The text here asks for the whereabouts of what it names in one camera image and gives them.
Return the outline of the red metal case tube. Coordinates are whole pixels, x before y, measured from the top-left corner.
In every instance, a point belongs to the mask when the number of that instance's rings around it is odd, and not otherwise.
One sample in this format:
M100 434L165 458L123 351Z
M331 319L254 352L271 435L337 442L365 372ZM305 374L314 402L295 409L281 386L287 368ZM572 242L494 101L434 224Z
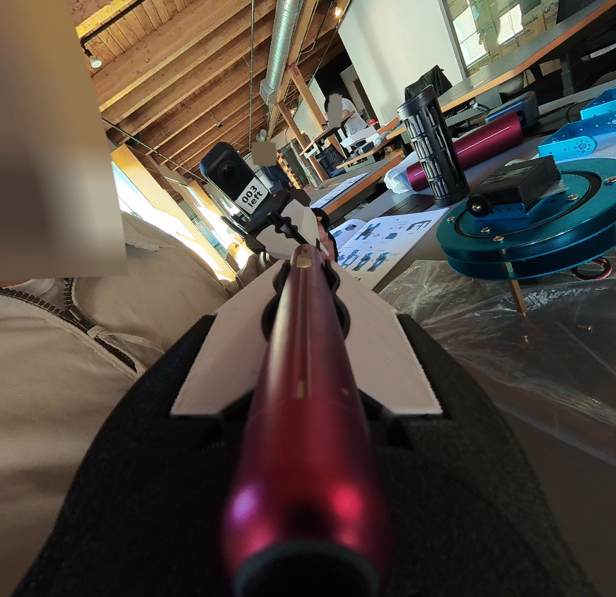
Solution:
M514 112L508 112L497 120L454 141L453 146L462 169L466 170L521 142L522 127L518 116ZM405 177L408 185L416 192L429 185L419 161L406 169Z

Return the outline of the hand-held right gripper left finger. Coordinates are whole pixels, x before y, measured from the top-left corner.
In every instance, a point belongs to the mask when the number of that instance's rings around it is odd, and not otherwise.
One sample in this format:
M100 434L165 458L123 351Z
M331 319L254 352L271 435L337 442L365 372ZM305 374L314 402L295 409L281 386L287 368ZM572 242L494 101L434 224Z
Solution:
M171 415L216 415L254 389L267 348L262 316L281 267L275 263L216 311Z

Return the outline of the blue angled metal bracket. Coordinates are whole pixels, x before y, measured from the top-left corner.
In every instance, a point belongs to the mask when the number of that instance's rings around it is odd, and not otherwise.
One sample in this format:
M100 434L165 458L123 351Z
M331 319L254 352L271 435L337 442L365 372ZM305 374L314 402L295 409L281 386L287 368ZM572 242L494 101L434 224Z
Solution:
M580 118L582 120L587 118L593 118L595 116L609 114L615 112L616 100L615 100L616 88L610 88L605 90L602 94L597 96L592 102L587 104L580 111Z

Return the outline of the grey desk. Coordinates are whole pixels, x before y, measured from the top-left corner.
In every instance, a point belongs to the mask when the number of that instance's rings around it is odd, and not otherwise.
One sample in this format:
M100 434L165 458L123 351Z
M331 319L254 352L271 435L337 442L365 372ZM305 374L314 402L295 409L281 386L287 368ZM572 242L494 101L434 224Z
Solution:
M374 291L381 293L416 261L445 262L434 227ZM463 366L504 412L535 468L564 538L589 579L602 596L615 596L615 423L555 401L532 399L529 393L501 383L489 383Z

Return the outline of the white instruction manual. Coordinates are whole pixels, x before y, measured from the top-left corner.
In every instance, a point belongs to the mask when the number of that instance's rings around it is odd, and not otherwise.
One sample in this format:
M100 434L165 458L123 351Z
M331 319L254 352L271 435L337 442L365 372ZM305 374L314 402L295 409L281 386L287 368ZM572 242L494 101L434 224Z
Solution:
M334 228L337 263L368 288L374 288L446 209L409 215L382 216L364 222L350 219Z

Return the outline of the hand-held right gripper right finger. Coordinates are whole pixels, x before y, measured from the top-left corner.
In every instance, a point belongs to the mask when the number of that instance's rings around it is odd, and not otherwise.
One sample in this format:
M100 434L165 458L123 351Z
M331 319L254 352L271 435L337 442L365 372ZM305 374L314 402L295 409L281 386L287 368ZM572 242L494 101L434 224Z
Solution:
M394 415L442 415L443 410L398 321L396 310L332 263L337 297L350 316L345 343L357 387Z

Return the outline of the red electric screwdriver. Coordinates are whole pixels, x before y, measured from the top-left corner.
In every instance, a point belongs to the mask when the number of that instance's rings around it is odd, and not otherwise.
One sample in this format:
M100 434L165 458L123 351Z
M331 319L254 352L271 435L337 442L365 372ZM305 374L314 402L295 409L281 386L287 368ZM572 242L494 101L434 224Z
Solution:
M235 596L377 596L390 515L316 247L291 258L222 514Z

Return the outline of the silver ventilation duct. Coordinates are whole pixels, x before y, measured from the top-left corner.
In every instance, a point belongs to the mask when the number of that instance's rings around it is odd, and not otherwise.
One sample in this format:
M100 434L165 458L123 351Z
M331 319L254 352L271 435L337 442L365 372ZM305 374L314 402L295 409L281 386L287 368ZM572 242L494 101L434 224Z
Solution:
M260 93L268 106L275 102L287 65L289 48L304 0L277 0L269 60Z

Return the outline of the large clear plastic bag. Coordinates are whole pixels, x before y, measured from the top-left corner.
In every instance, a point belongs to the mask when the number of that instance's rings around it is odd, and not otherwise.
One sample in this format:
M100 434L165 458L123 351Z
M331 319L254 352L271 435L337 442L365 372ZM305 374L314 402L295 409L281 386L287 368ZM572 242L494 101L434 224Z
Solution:
M477 378L615 423L615 274L581 281L561 272L521 289L525 317L504 284L416 261L380 296Z

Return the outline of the person's left hand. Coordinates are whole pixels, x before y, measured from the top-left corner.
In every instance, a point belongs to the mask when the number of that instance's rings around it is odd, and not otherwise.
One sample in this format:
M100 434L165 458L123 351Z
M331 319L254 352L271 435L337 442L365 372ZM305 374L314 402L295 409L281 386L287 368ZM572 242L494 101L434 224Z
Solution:
M317 229L319 231L319 241L321 245L321 249L327 250L326 258L330 261L338 260L338 248L336 245L336 240L332 236L329 228L331 226L331 222L329 220L328 215L320 208L311 208L315 217L317 218Z

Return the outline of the person's left forearm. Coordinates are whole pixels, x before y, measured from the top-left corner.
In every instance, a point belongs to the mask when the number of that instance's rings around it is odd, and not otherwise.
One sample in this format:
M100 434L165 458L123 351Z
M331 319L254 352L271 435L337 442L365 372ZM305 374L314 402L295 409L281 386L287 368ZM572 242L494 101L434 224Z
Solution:
M235 296L277 261L266 252L251 254L244 267L236 273L235 280L227 283L226 292L230 297Z

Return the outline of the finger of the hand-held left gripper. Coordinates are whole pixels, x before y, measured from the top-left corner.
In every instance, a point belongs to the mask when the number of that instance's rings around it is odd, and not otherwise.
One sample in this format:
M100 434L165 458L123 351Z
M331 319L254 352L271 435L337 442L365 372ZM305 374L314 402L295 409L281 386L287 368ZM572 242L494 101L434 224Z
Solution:
M302 243L292 235L288 236L274 224L269 224L256 235L256 240L276 260L290 260L295 249Z
M299 235L313 247L319 246L319 229L317 218L311 208L300 203L288 204L290 224L297 228Z

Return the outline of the black screwdriver bit holder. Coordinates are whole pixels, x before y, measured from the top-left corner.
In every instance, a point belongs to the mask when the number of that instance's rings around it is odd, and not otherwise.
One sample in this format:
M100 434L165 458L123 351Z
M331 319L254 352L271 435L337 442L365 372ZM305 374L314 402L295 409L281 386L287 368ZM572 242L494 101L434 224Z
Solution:
M437 102L433 85L397 108L438 208L465 199L469 187Z

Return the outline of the grey storage case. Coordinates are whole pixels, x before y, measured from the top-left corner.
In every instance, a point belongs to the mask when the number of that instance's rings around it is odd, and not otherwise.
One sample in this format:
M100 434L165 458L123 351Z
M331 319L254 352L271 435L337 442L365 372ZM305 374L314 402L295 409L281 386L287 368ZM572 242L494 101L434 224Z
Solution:
M490 110L486 115L486 122L491 123L508 112L514 112L518 116L523 131L533 127L540 116L535 92L529 91Z

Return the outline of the blue round-end metal plate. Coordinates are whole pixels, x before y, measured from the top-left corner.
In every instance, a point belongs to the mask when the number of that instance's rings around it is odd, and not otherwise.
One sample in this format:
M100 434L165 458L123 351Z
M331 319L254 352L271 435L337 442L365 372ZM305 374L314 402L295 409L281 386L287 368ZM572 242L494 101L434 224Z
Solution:
M597 148L597 139L615 133L615 114L603 114L564 125L538 146L540 157L556 162L586 156Z

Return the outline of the blue round turntable base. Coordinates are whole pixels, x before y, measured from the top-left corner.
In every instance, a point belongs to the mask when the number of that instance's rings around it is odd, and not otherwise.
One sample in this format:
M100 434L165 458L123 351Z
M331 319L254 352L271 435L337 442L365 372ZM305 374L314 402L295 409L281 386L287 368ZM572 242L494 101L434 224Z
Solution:
M615 159L556 163L561 175L525 219L475 220L462 203L440 223L437 239L455 272L506 281L526 314L520 280L571 270L580 280L612 272L615 248Z

